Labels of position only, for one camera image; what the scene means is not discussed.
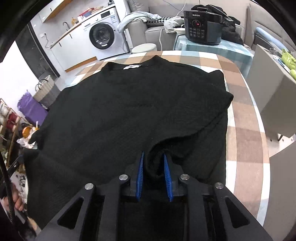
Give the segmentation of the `person's left hand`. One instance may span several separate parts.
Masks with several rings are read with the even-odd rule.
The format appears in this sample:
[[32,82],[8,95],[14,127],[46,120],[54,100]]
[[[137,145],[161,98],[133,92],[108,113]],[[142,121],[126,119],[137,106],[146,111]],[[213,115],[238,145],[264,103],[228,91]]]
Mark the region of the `person's left hand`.
[[15,209],[18,211],[23,211],[24,203],[19,195],[19,191],[17,190],[15,184],[12,184],[11,190]]

